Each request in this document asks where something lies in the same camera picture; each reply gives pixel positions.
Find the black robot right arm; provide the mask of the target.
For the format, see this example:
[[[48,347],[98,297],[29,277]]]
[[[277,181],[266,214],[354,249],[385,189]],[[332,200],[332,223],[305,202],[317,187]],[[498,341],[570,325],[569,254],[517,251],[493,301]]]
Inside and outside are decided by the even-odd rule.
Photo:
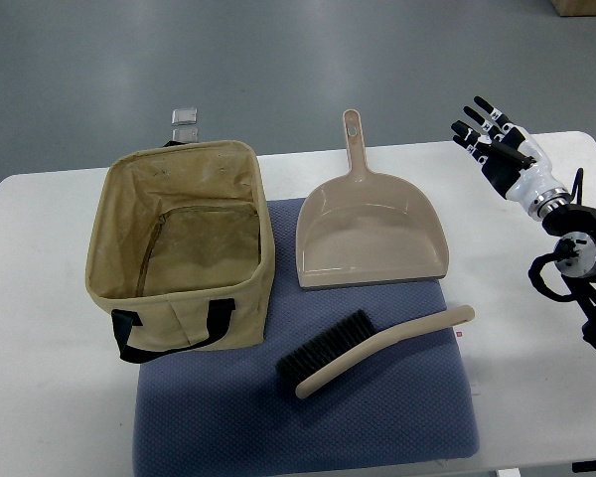
[[[596,350],[596,209],[582,204],[584,171],[578,169],[569,198],[549,201],[542,209],[542,227],[557,237],[552,252],[534,259],[528,270],[532,287],[546,298],[559,302],[575,302],[585,314],[582,337]],[[569,292],[552,290],[541,273],[552,263]]]

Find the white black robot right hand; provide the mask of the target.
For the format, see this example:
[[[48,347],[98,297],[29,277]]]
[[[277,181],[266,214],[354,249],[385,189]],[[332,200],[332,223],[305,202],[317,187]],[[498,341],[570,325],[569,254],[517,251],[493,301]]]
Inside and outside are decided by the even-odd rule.
[[[554,209],[571,202],[567,188],[552,175],[552,164],[525,128],[480,96],[464,113],[473,120],[451,125],[453,141],[480,165],[493,189],[516,202],[540,222]]]

